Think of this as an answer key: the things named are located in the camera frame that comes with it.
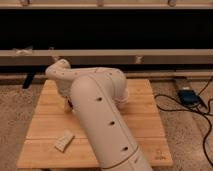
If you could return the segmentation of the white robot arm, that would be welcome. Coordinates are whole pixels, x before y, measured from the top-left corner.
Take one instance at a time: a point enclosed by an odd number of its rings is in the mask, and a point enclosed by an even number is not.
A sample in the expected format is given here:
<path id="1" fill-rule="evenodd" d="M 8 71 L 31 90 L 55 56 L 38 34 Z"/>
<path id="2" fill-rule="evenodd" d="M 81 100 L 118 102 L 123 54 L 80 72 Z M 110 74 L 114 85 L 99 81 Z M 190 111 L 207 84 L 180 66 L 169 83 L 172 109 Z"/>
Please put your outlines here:
<path id="1" fill-rule="evenodd" d="M 153 171 L 119 112 L 128 99 L 127 80 L 121 70 L 73 69 L 61 59 L 45 74 L 71 102 L 102 171 Z"/>

